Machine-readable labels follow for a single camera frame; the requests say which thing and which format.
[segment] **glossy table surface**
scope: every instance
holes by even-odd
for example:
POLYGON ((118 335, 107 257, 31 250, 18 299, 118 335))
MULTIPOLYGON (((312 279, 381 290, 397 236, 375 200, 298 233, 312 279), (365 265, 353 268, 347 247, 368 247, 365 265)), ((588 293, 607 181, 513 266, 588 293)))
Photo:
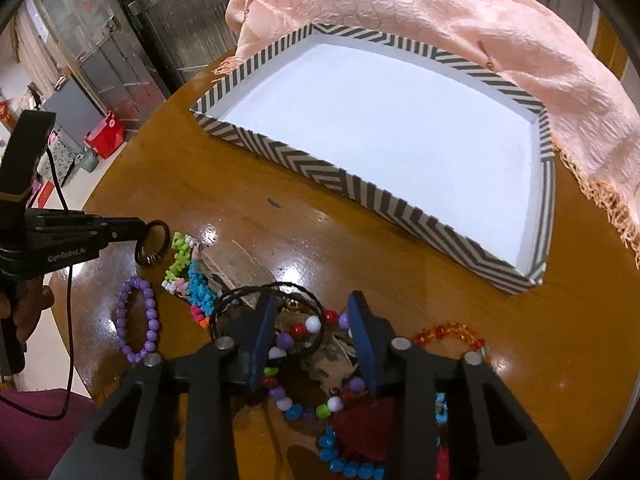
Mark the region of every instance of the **glossy table surface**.
MULTIPOLYGON (((306 178, 213 139, 188 111, 214 64, 173 95, 113 163, 85 211, 165 220, 203 241, 236 240, 276 278, 299 282, 327 308, 364 291, 396 332, 457 320, 494 352, 495 369, 546 436, 570 475, 584 480, 606 453, 640 367, 640 274, 607 216, 557 161, 556 217, 542 286, 509 297, 391 223, 306 178)), ((287 113, 286 105, 282 113, 287 113)), ((76 368, 100 403, 130 365, 116 348, 115 293, 132 272, 133 244, 112 244, 74 268, 76 368)), ((159 351, 166 358, 208 341, 185 302, 160 283, 171 261, 139 269, 159 298, 159 351)), ((66 272, 51 280, 66 341, 66 272)), ((143 309, 129 318, 143 342, 143 309)), ((455 342, 431 351, 459 357, 455 342)), ((284 421, 273 403, 244 408, 234 422, 242 480, 329 479, 313 456, 311 428, 284 421)), ((184 452, 184 435, 175 463, 184 452)), ((177 467, 176 478, 184 473, 177 467)))

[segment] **red container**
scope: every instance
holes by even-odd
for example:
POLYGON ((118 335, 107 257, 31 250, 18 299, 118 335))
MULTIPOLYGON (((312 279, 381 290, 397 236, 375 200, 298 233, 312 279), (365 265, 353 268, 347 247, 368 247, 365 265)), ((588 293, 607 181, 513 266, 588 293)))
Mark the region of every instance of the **red container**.
POLYGON ((84 136, 84 143, 102 158, 109 158, 124 142, 124 126, 113 112, 98 123, 92 132, 84 136))

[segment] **purple bead bracelet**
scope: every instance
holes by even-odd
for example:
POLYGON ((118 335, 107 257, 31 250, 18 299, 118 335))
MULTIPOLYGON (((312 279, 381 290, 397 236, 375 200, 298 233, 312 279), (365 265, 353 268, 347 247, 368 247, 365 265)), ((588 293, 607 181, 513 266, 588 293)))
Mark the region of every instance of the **purple bead bracelet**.
POLYGON ((160 322, 158 321, 156 300, 154 300, 155 294, 151 288, 151 284, 147 280, 141 280, 137 276, 131 276, 122 284, 122 288, 117 296, 116 330, 118 332, 118 346, 130 363, 138 364, 142 361, 145 355, 156 351, 156 341, 158 341, 160 322), (144 348, 140 350, 140 352, 134 352, 129 343, 127 343, 127 300, 134 288, 141 291, 142 295, 145 297, 146 319, 148 320, 149 328, 146 332, 144 348))

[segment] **human hand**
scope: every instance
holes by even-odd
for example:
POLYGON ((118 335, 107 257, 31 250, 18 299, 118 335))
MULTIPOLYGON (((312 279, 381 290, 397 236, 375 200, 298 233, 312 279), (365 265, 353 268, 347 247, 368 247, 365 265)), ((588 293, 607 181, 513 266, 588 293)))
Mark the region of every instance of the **human hand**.
MULTIPOLYGON (((36 330, 43 310, 53 306, 53 291, 49 285, 42 285, 43 276, 33 278, 27 282, 27 293, 18 302, 14 310, 15 335, 18 341, 25 343, 36 330)), ((9 299, 0 293, 0 319, 11 316, 9 299)))

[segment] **metal ring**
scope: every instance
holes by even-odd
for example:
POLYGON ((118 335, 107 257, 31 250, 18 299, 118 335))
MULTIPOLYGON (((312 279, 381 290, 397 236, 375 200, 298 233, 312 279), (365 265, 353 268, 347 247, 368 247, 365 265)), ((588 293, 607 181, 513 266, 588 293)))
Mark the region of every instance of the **metal ring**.
POLYGON ((146 225, 146 233, 144 237, 140 238, 140 240, 138 240, 136 243, 136 253, 135 253, 136 263, 139 264, 140 266, 151 265, 156 260, 159 260, 162 257, 162 255, 169 248, 170 242, 171 242, 171 235, 169 232, 169 226, 165 224, 162 220, 152 220, 146 225), (164 242, 162 243, 162 247, 160 248, 159 251, 156 251, 155 253, 143 255, 142 245, 144 244, 146 238, 149 236, 149 232, 151 231, 151 228, 155 226, 160 226, 162 229, 164 229, 164 242))

